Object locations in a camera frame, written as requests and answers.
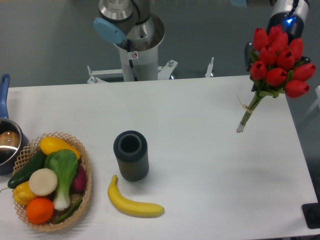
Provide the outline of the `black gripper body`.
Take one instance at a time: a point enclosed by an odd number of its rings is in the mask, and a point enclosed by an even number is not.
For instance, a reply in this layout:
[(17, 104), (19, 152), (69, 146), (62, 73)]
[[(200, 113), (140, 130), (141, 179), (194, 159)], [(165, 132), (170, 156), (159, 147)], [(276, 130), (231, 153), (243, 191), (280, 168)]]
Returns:
[(288, 42), (301, 38), (310, 9), (309, 0), (270, 0), (273, 7), (266, 32), (269, 34), (272, 27), (280, 25), (287, 33)]

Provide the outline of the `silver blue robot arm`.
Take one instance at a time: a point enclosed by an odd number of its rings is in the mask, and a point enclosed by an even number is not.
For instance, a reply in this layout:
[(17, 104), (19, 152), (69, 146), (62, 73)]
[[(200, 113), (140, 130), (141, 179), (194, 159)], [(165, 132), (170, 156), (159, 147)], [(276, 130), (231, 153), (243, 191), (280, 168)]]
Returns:
[[(265, 29), (270, 39), (281, 28), (288, 41), (302, 36), (310, 9), (308, 0), (232, 0), (234, 7), (271, 6), (273, 8)], [(135, 53), (133, 68), (154, 73), (159, 63), (158, 48), (165, 37), (163, 21), (151, 12), (149, 0), (101, 0), (100, 16), (95, 18), (95, 31), (115, 45), (120, 54)]]

